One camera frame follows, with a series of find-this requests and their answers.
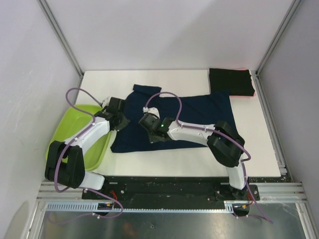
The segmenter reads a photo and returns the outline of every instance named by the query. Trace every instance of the lime green tray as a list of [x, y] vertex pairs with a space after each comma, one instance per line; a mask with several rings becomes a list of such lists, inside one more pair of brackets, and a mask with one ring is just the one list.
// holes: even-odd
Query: lime green tray
[[[92, 114], [95, 114], [96, 112], [101, 110], [100, 106], [95, 105], [76, 105], [76, 107]], [[55, 140], [62, 142], [67, 138], [73, 136], [85, 125], [87, 125], [90, 120], [91, 117], [89, 115], [79, 112], [74, 108], [69, 108], [64, 114], [61, 122], [59, 123], [59, 126], [56, 129], [53, 138], [50, 141], [50, 144]], [[111, 132], [109, 132], [107, 135], [102, 136], [86, 152], [86, 154], [84, 155], [84, 165], [87, 171], [91, 171], [101, 164], [103, 156], [105, 154], [105, 150], [109, 144], [110, 137]], [[46, 159], [48, 157], [48, 151], [49, 147], [46, 151]]]

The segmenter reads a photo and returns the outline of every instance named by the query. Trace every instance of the cable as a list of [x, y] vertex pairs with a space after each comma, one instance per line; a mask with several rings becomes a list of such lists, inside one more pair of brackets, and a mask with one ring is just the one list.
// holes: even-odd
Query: cable
[[77, 220], [77, 219], [79, 219], [81, 217], [84, 217], [84, 216], [92, 215], [92, 216], [96, 216], [98, 219], [99, 218], [109, 218], [110, 219], [110, 218], [116, 218], [116, 217], [118, 217], [119, 215], [121, 215], [123, 213], [124, 208], [123, 208], [122, 204], [117, 199], [111, 198], [111, 197], [109, 197], [109, 196], [107, 196], [107, 195], [105, 195], [103, 193], [100, 193], [100, 192], [94, 190], [94, 189], [90, 189], [90, 188], [82, 188], [82, 189], [91, 191], [93, 193], [96, 193], [96, 194], [104, 197], [104, 198], [107, 198], [107, 199], [110, 199], [110, 200], [114, 201], [114, 205], [115, 205], [115, 203], [117, 203], [120, 206], [121, 211], [118, 214], [114, 215], [114, 216], [102, 216], [102, 215], [99, 215], [99, 214], [93, 213], [93, 212], [92, 213], [83, 213], [83, 214], [80, 214], [80, 215], [78, 215], [78, 216], [76, 216], [76, 217], [74, 217], [74, 218], [72, 218], [70, 220], [64, 221], [64, 222], [54, 222], [54, 221], [52, 221], [51, 218], [50, 218], [51, 213], [49, 213], [48, 216], [47, 216], [48, 221], [51, 222], [52, 224], [55, 224], [55, 225], [64, 225], [64, 224], [70, 223], [70, 222], [75, 221], [75, 220]]
[[[60, 154], [60, 156], [59, 156], [59, 158], [58, 158], [58, 161], [57, 161], [57, 164], [56, 164], [56, 168], [55, 168], [55, 172], [54, 172], [54, 188], [55, 188], [55, 190], [56, 190], [58, 193], [63, 193], [63, 192], [65, 192], [66, 190], [69, 189], [69, 187], [66, 187], [66, 188], [64, 188], [64, 189], [62, 189], [62, 190], [60, 190], [60, 189], [58, 188], [59, 169], [60, 169], [61, 162], [62, 162], [62, 158], [63, 158], [65, 152], [66, 152], [67, 149], [70, 147], [70, 145], [75, 141], [76, 138], [79, 138], [82, 134], [84, 134], [86, 131], [88, 131], [91, 127], [94, 126], [94, 123], [95, 123], [95, 116], [94, 116], [93, 114], [91, 114], [91, 113], [89, 113], [89, 112], [87, 112], [87, 111], [84, 111], [84, 110], [82, 110], [82, 109], [79, 109], [79, 108], [75, 107], [74, 104], [72, 104], [71, 101], [69, 100], [69, 97], [68, 97], [68, 96], [69, 96], [69, 93], [70, 93], [71, 91], [74, 91], [74, 90], [79, 90], [79, 91], [85, 92], [85, 93], [88, 94], [98, 105], [102, 106], [102, 103], [100, 103], [96, 98], [94, 98], [89, 92], [87, 92], [86, 90], [83, 90], [83, 89], [81, 89], [81, 88], [71, 88], [71, 89], [69, 89], [69, 90], [66, 92], [65, 98], [66, 98], [67, 103], [68, 103], [72, 108], [76, 109], [77, 111], [80, 111], [80, 112], [82, 112], [82, 113], [85, 113], [85, 114], [91, 116], [91, 117], [92, 117], [92, 122], [91, 122], [91, 124], [89, 124], [86, 128], [84, 128], [81, 132], [79, 132], [72, 140], [70, 140], [70, 142], [64, 147], [64, 149], [62, 150], [62, 152], [61, 152], [61, 154]], [[98, 194], [98, 195], [100, 195], [100, 196], [102, 196], [102, 197], [104, 197], [104, 198], [106, 198], [106, 199], [112, 200], [113, 202], [117, 203], [117, 204], [120, 206], [120, 208], [121, 208], [121, 211], [120, 211], [118, 214], [114, 215], [114, 216], [105, 217], [105, 216], [98, 215], [98, 216], [97, 216], [98, 218], [100, 218], [100, 217], [101, 217], [101, 218], [115, 218], [115, 217], [118, 217], [119, 215], [121, 215], [121, 214], [123, 213], [124, 208], [123, 208], [122, 204], [121, 204], [119, 201], [117, 201], [117, 199], [114, 199], [114, 198], [111, 198], [111, 197], [109, 197], [109, 196], [107, 196], [107, 195], [104, 195], [103, 193], [100, 193], [100, 192], [98, 192], [98, 191], [96, 191], [96, 190], [94, 190], [94, 189], [90, 189], [90, 188], [82, 188], [82, 189], [85, 189], [85, 190], [87, 190], [87, 191], [94, 192], [94, 193], [96, 193], [96, 194]], [[51, 220], [50, 218], [48, 218], [48, 219], [49, 219], [50, 222], [52, 222], [52, 223], [54, 223], [54, 224], [62, 225], [62, 224], [69, 223], [69, 222], [71, 222], [71, 221], [73, 221], [73, 220], [76, 220], [76, 219], [78, 219], [78, 218], [80, 218], [80, 217], [87, 216], [87, 215], [91, 215], [91, 213], [81, 214], [81, 215], [79, 215], [79, 216], [77, 216], [77, 217], [75, 217], [75, 218], [73, 218], [73, 219], [71, 219], [71, 220], [68, 220], [68, 221], [65, 221], [65, 222], [61, 222], [61, 223], [55, 223], [55, 222], [52, 222], [52, 220]]]
[[261, 207], [258, 205], [250, 187], [249, 187], [249, 183], [248, 183], [248, 180], [247, 180], [247, 174], [246, 174], [246, 168], [245, 168], [245, 164], [244, 162], [245, 161], [249, 161], [251, 159], [251, 155], [250, 153], [243, 147], [241, 146], [238, 142], [236, 142], [234, 139], [232, 139], [231, 137], [229, 137], [228, 135], [220, 132], [220, 131], [217, 131], [217, 130], [214, 130], [214, 129], [211, 129], [211, 128], [203, 128], [203, 127], [198, 127], [198, 126], [192, 126], [192, 125], [186, 125], [186, 124], [181, 124], [178, 119], [179, 119], [179, 115], [180, 115], [180, 112], [181, 112], [181, 109], [182, 109], [182, 102], [180, 100], [180, 98], [174, 94], [174, 93], [171, 93], [171, 92], [159, 92], [159, 93], [156, 93], [154, 95], [152, 95], [148, 101], [146, 102], [145, 104], [145, 108], [148, 107], [150, 101], [156, 97], [156, 96], [159, 96], [161, 94], [170, 94], [172, 96], [175, 96], [177, 99], [178, 99], [178, 102], [179, 102], [179, 109], [178, 109], [178, 112], [177, 112], [177, 115], [176, 115], [176, 123], [177, 125], [179, 125], [180, 127], [185, 127], [185, 128], [192, 128], [192, 129], [199, 129], [199, 130], [204, 130], [204, 131], [209, 131], [209, 132], [213, 132], [213, 133], [216, 133], [216, 134], [219, 134], [220, 136], [226, 138], [227, 140], [231, 141], [233, 144], [235, 144], [237, 147], [239, 147], [246, 155], [247, 155], [247, 158], [245, 159], [242, 159], [241, 160], [241, 164], [243, 166], [243, 172], [244, 172], [244, 180], [245, 180], [245, 184], [246, 184], [246, 187], [247, 187], [247, 190], [248, 190], [248, 193], [250, 194], [250, 196], [252, 197], [253, 199], [253, 202], [256, 204], [256, 207], [258, 208], [258, 210], [260, 211], [260, 213], [263, 215], [263, 216], [259, 216], [259, 215], [249, 215], [249, 217], [255, 217], [255, 218], [262, 218], [262, 219], [265, 219], [267, 220], [269, 223], [273, 224], [273, 221], [271, 221], [263, 212], [263, 210], [261, 209]]

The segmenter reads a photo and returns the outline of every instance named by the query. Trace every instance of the aluminum frame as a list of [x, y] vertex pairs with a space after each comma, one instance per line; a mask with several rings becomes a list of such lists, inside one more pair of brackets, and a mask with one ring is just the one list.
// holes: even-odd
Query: aluminum frame
[[[309, 203], [303, 188], [302, 183], [257, 183], [260, 194], [260, 203], [282, 203], [282, 204], [296, 204], [299, 218], [304, 229], [306, 238], [318, 238], [318, 231], [314, 220], [310, 213]], [[92, 208], [96, 207], [97, 201], [82, 200], [82, 189], [70, 189], [63, 194], [55, 191], [52, 182], [43, 182], [41, 184], [35, 206], [33, 208], [31, 219], [28, 222], [27, 231], [24, 239], [37, 239], [40, 233], [41, 225], [44, 220], [46, 211], [73, 211], [73, 212], [90, 212]], [[225, 202], [225, 210], [210, 212], [203, 211], [203, 213], [231, 213], [232, 203], [239, 203], [227, 201]], [[135, 213], [163, 213], [164, 210], [125, 210], [125, 212]], [[176, 213], [190, 213], [199, 211], [193, 210], [176, 210]]]
[[255, 71], [251, 71], [251, 75], [253, 78], [253, 81], [255, 83], [256, 92], [259, 96], [260, 105], [262, 108], [262, 111], [264, 113], [264, 118], [266, 121], [266, 125], [268, 128], [269, 136], [275, 151], [276, 159], [278, 162], [279, 170], [282, 175], [285, 175], [287, 173], [287, 170], [289, 171], [289, 167], [287, 166], [285, 156], [283, 153], [283, 149], [280, 144], [280, 140], [277, 134], [277, 130], [275, 127], [274, 119], [272, 117], [269, 105], [267, 103], [266, 95], [263, 90], [263, 87], [261, 85], [261, 82], [256, 74]]
[[279, 43], [279, 40], [281, 39], [281, 37], [283, 36], [284, 32], [286, 31], [289, 23], [291, 22], [291, 20], [293, 19], [293, 17], [295, 16], [295, 13], [297, 12], [299, 6], [301, 5], [301, 3], [304, 0], [293, 0], [293, 2], [291, 3], [284, 19], [282, 20], [274, 38], [272, 39], [265, 55], [263, 56], [263, 59], [261, 60], [261, 62], [259, 63], [256, 72], [258, 72], [258, 75], [262, 72], [262, 70], [264, 69], [265, 64], [267, 63], [268, 59], [270, 58], [271, 54], [273, 53], [273, 51], [275, 50], [277, 44]]
[[[66, 38], [64, 37], [48, 3], [46, 0], [37, 0], [39, 3], [40, 8], [42, 9], [44, 15], [46, 16], [49, 24], [52, 27], [52, 30], [56, 34], [61, 47], [65, 51], [65, 54], [69, 58], [71, 64], [73, 65], [74, 69], [76, 70], [80, 82], [79, 87], [81, 86], [82, 79], [83, 79], [83, 71], [77, 62], [76, 57], [74, 56], [71, 47], [69, 46]], [[280, 146], [280, 141], [277, 135], [277, 131], [274, 125], [274, 121], [270, 112], [270, 108], [268, 106], [264, 91], [262, 89], [262, 85], [260, 80], [258, 79], [258, 75], [263, 70], [265, 64], [267, 63], [269, 57], [271, 56], [272, 52], [274, 51], [275, 47], [277, 46], [280, 38], [284, 34], [287, 26], [289, 25], [291, 19], [295, 15], [298, 7], [301, 5], [303, 0], [294, 0], [287, 11], [279, 29], [277, 30], [269, 48], [267, 49], [261, 63], [259, 64], [256, 74], [253, 75], [253, 80], [255, 82], [256, 91], [260, 96], [260, 102], [262, 106], [262, 110], [265, 116], [265, 120], [267, 123], [267, 127], [271, 136], [271, 140], [273, 143], [274, 150], [276, 152], [276, 157], [279, 163], [279, 168], [281, 173], [285, 174], [286, 168], [288, 169], [288, 165], [285, 162], [283, 150]], [[318, 231], [316, 225], [314, 223], [314, 219], [312, 217], [310, 207], [307, 201], [307, 197], [305, 195], [304, 189], [301, 183], [257, 183], [260, 191], [261, 202], [262, 203], [295, 203], [301, 223], [304, 228], [304, 232], [307, 238], [313, 239], [318, 238]], [[82, 190], [79, 189], [71, 189], [63, 194], [59, 194], [55, 191], [53, 183], [50, 182], [43, 182], [41, 188], [39, 190], [39, 194], [37, 200], [35, 202], [32, 216], [29, 219], [28, 227], [24, 235], [24, 239], [37, 239], [40, 233], [41, 224], [44, 219], [44, 214], [46, 211], [46, 207], [48, 206], [49, 202], [52, 203], [65, 203], [69, 202], [69, 204], [85, 204], [87, 200], [81, 199]]]

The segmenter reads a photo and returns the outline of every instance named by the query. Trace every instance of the black mounting plate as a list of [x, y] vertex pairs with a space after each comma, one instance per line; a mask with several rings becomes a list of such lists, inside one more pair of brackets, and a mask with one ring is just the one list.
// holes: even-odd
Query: black mounting plate
[[[250, 185], [252, 192], [258, 188]], [[233, 194], [227, 177], [105, 177], [101, 193], [110, 197], [114, 191], [124, 208], [209, 210], [224, 209], [224, 201], [247, 201], [247, 193]], [[104, 200], [90, 191], [82, 199]]]

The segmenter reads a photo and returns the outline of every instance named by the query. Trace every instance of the metal floor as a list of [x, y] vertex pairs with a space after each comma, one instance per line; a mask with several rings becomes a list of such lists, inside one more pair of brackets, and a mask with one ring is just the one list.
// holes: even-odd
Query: metal floor
[[[123, 213], [115, 219], [86, 216], [68, 224], [43, 221], [39, 239], [305, 239], [295, 204], [263, 204], [271, 225], [216, 213]], [[56, 222], [79, 212], [52, 212]], [[255, 206], [250, 214], [258, 214]]]

